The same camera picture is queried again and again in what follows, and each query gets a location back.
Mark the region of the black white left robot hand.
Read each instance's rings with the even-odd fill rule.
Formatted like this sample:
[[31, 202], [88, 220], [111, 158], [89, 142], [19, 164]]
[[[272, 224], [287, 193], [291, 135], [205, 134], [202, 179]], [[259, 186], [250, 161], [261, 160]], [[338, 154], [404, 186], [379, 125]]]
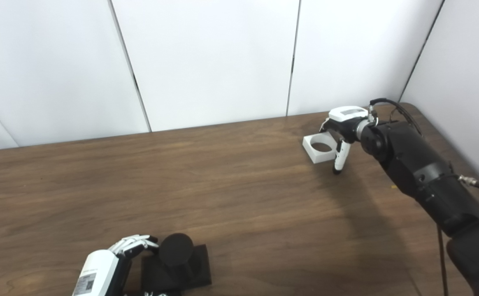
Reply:
[[185, 234], [172, 234], [162, 243], [150, 235], [127, 236], [108, 249], [90, 253], [74, 296], [124, 296], [126, 280], [134, 257], [142, 251], [152, 255], [142, 261], [139, 296], [179, 296], [196, 287], [196, 278], [208, 272], [205, 245], [195, 246]]

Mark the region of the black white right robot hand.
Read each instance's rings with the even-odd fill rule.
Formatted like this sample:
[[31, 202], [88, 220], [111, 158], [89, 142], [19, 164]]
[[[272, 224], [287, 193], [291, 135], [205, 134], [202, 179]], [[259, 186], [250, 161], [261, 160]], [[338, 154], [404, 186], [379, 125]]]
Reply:
[[333, 173], [341, 174], [349, 155], [351, 145], [360, 142], [363, 129], [376, 122], [375, 117], [365, 108], [343, 106], [330, 110], [328, 118], [322, 123], [319, 132], [333, 131], [339, 135]]

